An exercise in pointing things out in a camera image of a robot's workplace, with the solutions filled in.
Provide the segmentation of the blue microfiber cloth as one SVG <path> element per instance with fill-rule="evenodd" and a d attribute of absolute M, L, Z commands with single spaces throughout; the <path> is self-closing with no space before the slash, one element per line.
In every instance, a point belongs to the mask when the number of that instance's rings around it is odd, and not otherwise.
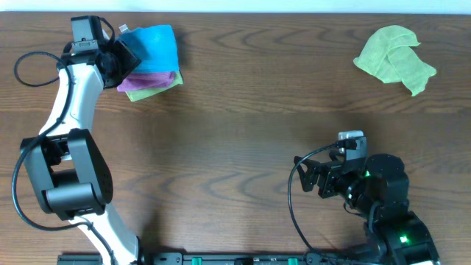
<path fill-rule="evenodd" d="M 139 74 L 179 71 L 177 42 L 168 24 L 136 28 L 119 37 L 137 55 Z"/>

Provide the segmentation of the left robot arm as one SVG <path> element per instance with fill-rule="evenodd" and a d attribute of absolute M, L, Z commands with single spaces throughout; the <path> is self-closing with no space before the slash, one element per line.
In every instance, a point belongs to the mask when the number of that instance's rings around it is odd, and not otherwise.
<path fill-rule="evenodd" d="M 121 40 L 76 40 L 57 59 L 60 85 L 52 112 L 38 136 L 21 142 L 12 177 L 18 215 L 32 227 L 17 196 L 19 168 L 24 166 L 38 204 L 79 228 L 99 251 L 100 264 L 140 264 L 139 238 L 124 224 L 112 204 L 113 180 L 91 130 L 95 105 L 103 90 L 117 87 L 140 63 Z"/>

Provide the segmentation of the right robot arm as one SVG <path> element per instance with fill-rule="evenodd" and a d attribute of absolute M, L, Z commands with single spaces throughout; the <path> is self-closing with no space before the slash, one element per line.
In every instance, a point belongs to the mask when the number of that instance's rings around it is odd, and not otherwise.
<path fill-rule="evenodd" d="M 317 154 L 294 157 L 291 174 L 300 178 L 304 192 L 317 187 L 327 199 L 340 196 L 346 212 L 364 219 L 365 244 L 333 253 L 308 247 L 307 264 L 440 264 L 431 234 L 409 209 L 409 178 L 399 157 L 367 154 L 361 131 L 339 133 L 323 148 L 330 160 L 313 160 Z"/>

